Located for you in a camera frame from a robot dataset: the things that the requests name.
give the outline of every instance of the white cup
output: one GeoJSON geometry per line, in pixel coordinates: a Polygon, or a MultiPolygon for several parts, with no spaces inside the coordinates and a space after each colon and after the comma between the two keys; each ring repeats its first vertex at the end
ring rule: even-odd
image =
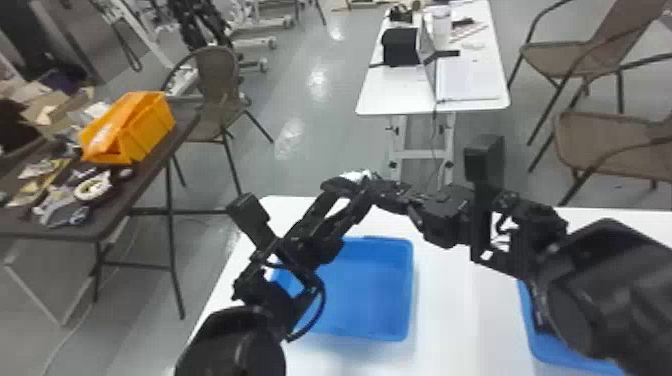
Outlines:
{"type": "Polygon", "coordinates": [[[453,32],[453,19],[450,5],[433,5],[425,8],[432,15],[434,43],[441,46],[450,43],[453,32]]]}

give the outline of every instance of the brown chair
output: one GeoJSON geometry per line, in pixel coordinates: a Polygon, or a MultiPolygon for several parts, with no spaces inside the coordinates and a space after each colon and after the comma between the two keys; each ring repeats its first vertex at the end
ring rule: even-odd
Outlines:
{"type": "MultiPolygon", "coordinates": [[[[236,166],[231,155],[228,138],[233,138],[228,128],[233,125],[241,116],[247,116],[250,121],[261,131],[268,142],[273,143],[273,138],[259,121],[246,109],[246,105],[241,100],[239,66],[236,55],[224,46],[209,46],[191,52],[180,60],[170,71],[161,90],[168,88],[173,76],[190,59],[194,59],[195,66],[198,69],[198,89],[202,94],[197,97],[173,98],[171,100],[182,101],[201,101],[203,102],[199,114],[199,124],[189,135],[186,142],[214,143],[224,145],[226,155],[231,168],[231,175],[236,185],[238,195],[243,193],[236,172],[236,166]]],[[[183,186],[186,186],[182,169],[173,157],[178,176],[183,186]]]]}
{"type": "Polygon", "coordinates": [[[593,77],[577,90],[569,109],[554,118],[553,132],[528,172],[534,171],[555,140],[560,161],[572,169],[574,176],[574,184],[559,206],[567,205],[596,173],[650,180],[653,189],[658,186],[658,181],[672,183],[672,114],[663,121],[651,121],[622,114],[574,110],[581,93],[595,79],[670,59],[672,53],[655,55],[593,77]]]}
{"type": "MultiPolygon", "coordinates": [[[[667,0],[616,0],[595,34],[587,41],[537,42],[531,43],[539,21],[551,11],[574,0],[561,0],[544,9],[532,22],[520,48],[520,55],[509,78],[511,88],[514,79],[525,60],[555,87],[555,94],[537,122],[534,131],[527,140],[531,145],[539,130],[548,119],[553,106],[570,78],[590,81],[595,75],[602,75],[618,67],[651,22],[663,12],[667,0]]],[[[623,76],[616,73],[619,113],[624,112],[623,76]]],[[[584,86],[589,94],[590,86],[584,86]]]]}

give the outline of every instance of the white desk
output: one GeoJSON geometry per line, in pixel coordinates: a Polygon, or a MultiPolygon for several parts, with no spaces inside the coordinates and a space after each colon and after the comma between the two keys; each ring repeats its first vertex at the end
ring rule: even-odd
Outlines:
{"type": "MultiPolygon", "coordinates": [[[[420,25],[420,17],[419,13],[415,14],[414,27],[420,25]]],[[[452,44],[437,44],[437,49],[459,49],[461,50],[460,59],[478,58],[489,62],[488,65],[494,71],[493,77],[497,77],[492,84],[496,86],[500,95],[497,99],[449,101],[439,104],[436,106],[437,113],[448,116],[447,121],[443,122],[447,124],[447,131],[444,132],[445,150],[438,153],[432,153],[430,150],[406,150],[404,142],[406,140],[407,116],[432,114],[435,107],[434,95],[424,69],[422,66],[395,68],[377,66],[369,68],[364,78],[355,112],[360,116],[386,116],[390,119],[391,128],[398,129],[398,132],[390,132],[392,140],[388,148],[390,161],[396,162],[398,166],[398,168],[391,170],[392,179],[398,180],[400,178],[400,166],[404,159],[433,159],[437,157],[442,158],[444,164],[447,161],[453,161],[453,132],[457,112],[501,110],[511,104],[488,0],[475,0],[463,4],[455,2],[452,17],[454,20],[471,17],[476,22],[487,24],[487,28],[452,44]],[[483,48],[480,50],[462,48],[465,43],[482,44],[483,48]]],[[[431,31],[431,17],[427,20],[431,31]]],[[[385,30],[400,26],[410,25],[392,22],[388,18],[383,20],[373,48],[371,64],[378,64],[383,61],[383,46],[380,41],[385,30]]],[[[451,169],[445,171],[445,179],[443,180],[446,183],[452,181],[451,169]]]]}
{"type": "MultiPolygon", "coordinates": [[[[261,202],[271,216],[271,228],[284,235],[313,198],[267,197],[261,202]]],[[[670,213],[567,208],[559,213],[571,230],[611,217],[672,245],[670,213]]],[[[466,247],[443,250],[426,243],[408,218],[379,209],[372,209],[348,235],[394,236],[413,243],[415,280],[408,338],[381,343],[308,334],[283,344],[288,376],[534,375],[512,278],[472,264],[466,247]]],[[[231,301],[232,284],[253,251],[252,242],[241,236],[192,337],[211,312],[240,305],[231,301]]]]}

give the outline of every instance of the blue bin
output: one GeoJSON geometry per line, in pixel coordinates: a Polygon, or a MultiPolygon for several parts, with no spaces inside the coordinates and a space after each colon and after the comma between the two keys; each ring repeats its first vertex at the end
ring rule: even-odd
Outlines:
{"type": "Polygon", "coordinates": [[[625,373],[613,362],[585,357],[570,349],[558,337],[537,332],[534,327],[532,298],[527,286],[521,281],[518,281],[518,293],[522,304],[527,342],[535,358],[547,364],[592,372],[593,374],[625,376],[625,373]]]}
{"type": "MultiPolygon", "coordinates": [[[[413,245],[408,240],[379,237],[345,238],[344,242],[336,259],[317,270],[325,283],[327,304],[310,332],[403,341],[411,314],[413,245]]],[[[276,270],[271,281],[292,296],[302,289],[286,270],[276,270]]],[[[297,329],[313,317],[319,299],[297,329]]]]}

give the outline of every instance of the orange storage bin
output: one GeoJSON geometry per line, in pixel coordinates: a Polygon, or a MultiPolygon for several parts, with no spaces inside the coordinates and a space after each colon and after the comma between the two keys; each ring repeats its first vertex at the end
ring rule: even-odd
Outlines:
{"type": "Polygon", "coordinates": [[[139,162],[175,127],[163,92],[130,92],[79,133],[82,160],[103,164],[139,162]]]}

